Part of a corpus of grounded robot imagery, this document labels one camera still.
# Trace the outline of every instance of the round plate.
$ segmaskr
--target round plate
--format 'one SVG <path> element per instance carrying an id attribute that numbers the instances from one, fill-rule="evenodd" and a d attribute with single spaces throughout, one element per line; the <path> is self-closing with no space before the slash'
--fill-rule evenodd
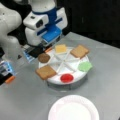
<path id="1" fill-rule="evenodd" d="M 67 52 L 61 54 L 56 54 L 55 49 L 52 49 L 47 53 L 51 57 L 48 63 L 43 64 L 39 62 L 39 68 L 48 64 L 57 72 L 57 75 L 48 78 L 48 82 L 57 85 L 71 84 L 81 80 L 87 74 L 87 72 L 79 71 L 78 66 L 82 62 L 89 62 L 88 57 L 85 56 L 82 59 L 75 58 L 70 54 L 72 49 L 72 47 L 67 47 Z M 60 79 L 64 74 L 71 74 L 74 79 L 71 82 L 64 83 Z"/>
<path id="2" fill-rule="evenodd" d="M 69 95 L 59 99 L 52 106 L 48 120 L 99 120 L 99 114 L 88 99 Z"/>

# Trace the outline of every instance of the green food item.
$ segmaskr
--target green food item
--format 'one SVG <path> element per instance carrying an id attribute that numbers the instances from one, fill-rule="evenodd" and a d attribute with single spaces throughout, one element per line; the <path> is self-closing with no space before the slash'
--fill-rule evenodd
<path id="1" fill-rule="evenodd" d="M 78 66 L 78 69 L 82 72 L 88 72 L 91 68 L 92 64 L 90 62 L 82 62 Z"/>

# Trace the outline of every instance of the bread slice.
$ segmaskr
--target bread slice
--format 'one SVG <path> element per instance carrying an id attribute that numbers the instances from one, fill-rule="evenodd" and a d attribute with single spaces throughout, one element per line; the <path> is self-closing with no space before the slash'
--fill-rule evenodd
<path id="1" fill-rule="evenodd" d="M 76 48 L 73 48 L 70 51 L 70 54 L 72 54 L 76 58 L 83 58 L 88 53 L 89 53 L 89 50 L 83 45 L 78 45 Z"/>
<path id="2" fill-rule="evenodd" d="M 57 74 L 55 70 L 53 70 L 49 65 L 45 65 L 37 69 L 36 73 L 42 80 L 47 80 L 48 78 L 53 77 Z"/>

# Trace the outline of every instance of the gray table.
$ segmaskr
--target gray table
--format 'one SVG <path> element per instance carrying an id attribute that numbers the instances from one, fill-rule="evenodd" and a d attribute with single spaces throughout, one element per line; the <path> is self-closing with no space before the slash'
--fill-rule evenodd
<path id="1" fill-rule="evenodd" d="M 0 120 L 47 120 L 49 110 L 59 98 L 75 94 L 91 100 L 101 120 L 120 117 L 120 50 L 95 40 L 69 33 L 59 43 L 67 46 L 83 44 L 93 69 L 88 80 L 76 90 L 58 92 L 47 87 L 35 74 L 35 60 L 18 73 L 10 85 L 0 87 Z"/>

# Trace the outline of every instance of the red food item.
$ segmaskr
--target red food item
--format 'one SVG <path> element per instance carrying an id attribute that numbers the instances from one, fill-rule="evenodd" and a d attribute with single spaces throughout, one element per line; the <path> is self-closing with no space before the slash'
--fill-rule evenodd
<path id="1" fill-rule="evenodd" d="M 73 81 L 73 79 L 74 79 L 74 77 L 71 74 L 64 74 L 60 77 L 60 80 L 63 83 L 69 83 L 69 82 Z"/>

